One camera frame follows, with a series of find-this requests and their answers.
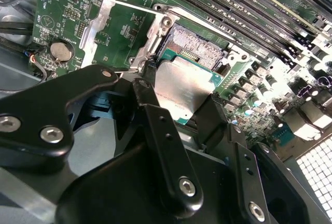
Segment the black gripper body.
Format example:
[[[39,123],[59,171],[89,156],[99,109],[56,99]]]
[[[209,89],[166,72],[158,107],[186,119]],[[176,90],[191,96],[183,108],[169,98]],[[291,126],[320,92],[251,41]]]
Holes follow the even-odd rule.
[[[227,172],[177,135],[150,137],[75,180],[56,223],[230,223]]]

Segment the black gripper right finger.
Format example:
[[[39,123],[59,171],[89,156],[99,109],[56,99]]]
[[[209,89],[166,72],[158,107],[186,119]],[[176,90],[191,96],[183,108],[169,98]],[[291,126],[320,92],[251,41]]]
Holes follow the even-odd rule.
[[[234,223],[325,223],[326,215],[271,148],[247,148],[244,132],[228,121],[217,93],[195,112],[205,153],[225,163]]]

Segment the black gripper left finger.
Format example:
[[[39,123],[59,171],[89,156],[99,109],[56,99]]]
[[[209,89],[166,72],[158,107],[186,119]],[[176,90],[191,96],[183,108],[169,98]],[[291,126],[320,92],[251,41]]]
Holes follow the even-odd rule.
[[[38,172],[60,169],[74,144],[69,106],[112,90],[118,80],[113,71],[95,64],[3,98],[1,165]],[[179,136],[169,111],[160,107],[146,80],[134,79],[122,100],[123,153],[150,137]]]

